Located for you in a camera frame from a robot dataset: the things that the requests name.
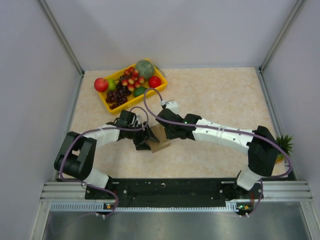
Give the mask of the brown cardboard express box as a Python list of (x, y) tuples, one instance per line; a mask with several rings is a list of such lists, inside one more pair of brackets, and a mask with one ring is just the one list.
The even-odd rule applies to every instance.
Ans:
[(156, 153), (171, 145), (170, 140), (167, 139), (165, 128), (162, 125), (157, 124), (152, 126), (150, 129), (158, 139), (158, 142), (153, 141), (151, 138), (146, 141), (152, 153)]

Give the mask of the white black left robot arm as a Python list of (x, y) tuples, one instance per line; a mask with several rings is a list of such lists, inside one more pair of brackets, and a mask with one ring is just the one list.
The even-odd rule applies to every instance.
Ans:
[(95, 152), (97, 148), (123, 139), (132, 140), (137, 151), (150, 150), (148, 140), (160, 142), (147, 121), (142, 121), (132, 111), (122, 110), (114, 121), (97, 129), (83, 133), (68, 132), (54, 161), (54, 169), (61, 175), (96, 187), (98, 195), (109, 198), (114, 191), (113, 180), (93, 167)]

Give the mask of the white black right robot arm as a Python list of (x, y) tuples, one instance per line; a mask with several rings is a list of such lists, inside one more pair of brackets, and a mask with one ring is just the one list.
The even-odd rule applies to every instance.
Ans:
[(163, 109), (156, 120), (164, 127), (169, 140), (205, 141), (245, 154), (247, 167), (240, 171), (233, 185), (233, 192), (239, 198), (245, 198), (257, 181), (273, 173), (279, 150), (276, 140), (264, 126), (256, 130), (224, 127), (195, 114), (181, 117), (168, 108)]

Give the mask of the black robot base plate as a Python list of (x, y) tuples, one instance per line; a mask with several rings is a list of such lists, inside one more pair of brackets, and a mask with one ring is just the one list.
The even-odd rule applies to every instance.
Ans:
[(235, 178), (115, 178), (109, 190), (123, 208), (224, 207), (226, 201), (253, 204), (262, 195), (260, 183), (245, 190)]

